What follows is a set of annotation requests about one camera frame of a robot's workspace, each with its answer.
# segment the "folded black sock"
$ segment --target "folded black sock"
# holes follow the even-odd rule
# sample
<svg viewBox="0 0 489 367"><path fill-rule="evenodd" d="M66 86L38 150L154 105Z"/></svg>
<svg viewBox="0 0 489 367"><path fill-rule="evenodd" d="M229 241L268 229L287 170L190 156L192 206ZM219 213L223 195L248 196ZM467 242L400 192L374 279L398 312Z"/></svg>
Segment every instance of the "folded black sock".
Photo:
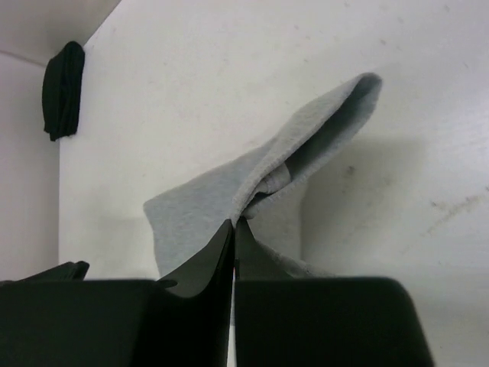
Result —
<svg viewBox="0 0 489 367"><path fill-rule="evenodd" d="M85 51L71 41L46 67L43 82L44 131L51 141L76 133Z"/></svg>

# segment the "white wall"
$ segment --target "white wall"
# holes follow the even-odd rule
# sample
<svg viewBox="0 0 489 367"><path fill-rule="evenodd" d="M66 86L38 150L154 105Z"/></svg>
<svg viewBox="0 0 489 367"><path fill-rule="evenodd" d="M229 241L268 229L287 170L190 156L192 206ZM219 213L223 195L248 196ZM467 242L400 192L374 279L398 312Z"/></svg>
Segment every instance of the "white wall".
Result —
<svg viewBox="0 0 489 367"><path fill-rule="evenodd" d="M0 280L57 264L60 150L43 131L43 75L0 54Z"/></svg>
<svg viewBox="0 0 489 367"><path fill-rule="evenodd" d="M0 51L45 65L68 41L84 44L119 1L0 2Z"/></svg>
<svg viewBox="0 0 489 367"><path fill-rule="evenodd" d="M487 365L489 2L124 0L87 43L61 143L60 259L153 275L142 205L364 71L371 120L311 182L304 257L412 295L437 365Z"/></svg>

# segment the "gray fabric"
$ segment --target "gray fabric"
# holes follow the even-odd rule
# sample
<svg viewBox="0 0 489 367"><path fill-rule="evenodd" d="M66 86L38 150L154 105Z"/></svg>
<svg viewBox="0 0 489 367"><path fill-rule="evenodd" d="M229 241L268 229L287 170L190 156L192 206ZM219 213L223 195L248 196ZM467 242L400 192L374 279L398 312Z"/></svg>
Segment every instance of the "gray fabric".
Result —
<svg viewBox="0 0 489 367"><path fill-rule="evenodd" d="M315 274L300 261L300 202L306 180L368 120L381 89L363 74L313 100L261 147L144 204L161 276L243 215L257 240L292 275Z"/></svg>

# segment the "white surface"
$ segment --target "white surface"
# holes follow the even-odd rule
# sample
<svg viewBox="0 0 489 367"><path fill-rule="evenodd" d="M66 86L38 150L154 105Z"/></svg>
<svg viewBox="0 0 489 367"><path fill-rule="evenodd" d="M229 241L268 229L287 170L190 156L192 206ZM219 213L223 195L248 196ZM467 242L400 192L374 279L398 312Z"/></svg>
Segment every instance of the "white surface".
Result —
<svg viewBox="0 0 489 367"><path fill-rule="evenodd" d="M60 145L43 132L43 75L0 54L0 280L58 262Z"/></svg>
<svg viewBox="0 0 489 367"><path fill-rule="evenodd" d="M39 64L84 44L120 0L2 0L0 51Z"/></svg>
<svg viewBox="0 0 489 367"><path fill-rule="evenodd" d="M354 75L377 111L314 177L304 257L402 281L439 365L489 359L489 3L123 0L87 44L61 143L60 260L156 277L142 204Z"/></svg>
<svg viewBox="0 0 489 367"><path fill-rule="evenodd" d="M236 366L236 348L235 348L235 327L229 327L229 343L228 343L228 367Z"/></svg>

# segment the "gray sock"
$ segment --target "gray sock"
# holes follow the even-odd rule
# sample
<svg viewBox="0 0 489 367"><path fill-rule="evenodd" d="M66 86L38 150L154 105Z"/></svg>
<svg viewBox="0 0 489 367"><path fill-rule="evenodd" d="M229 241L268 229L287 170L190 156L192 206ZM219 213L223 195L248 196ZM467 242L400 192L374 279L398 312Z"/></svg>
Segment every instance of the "gray sock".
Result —
<svg viewBox="0 0 489 367"><path fill-rule="evenodd" d="M161 276L203 248L225 219L250 220L256 239L292 275L300 261L300 203L306 180L368 120L381 89L363 74L313 100L261 147L144 204Z"/></svg>

